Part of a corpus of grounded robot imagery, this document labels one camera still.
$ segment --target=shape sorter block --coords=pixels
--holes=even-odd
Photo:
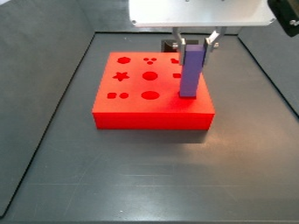
[[[180,98],[178,52],[112,52],[92,115],[99,129],[207,130],[215,110],[204,77],[196,98]]]

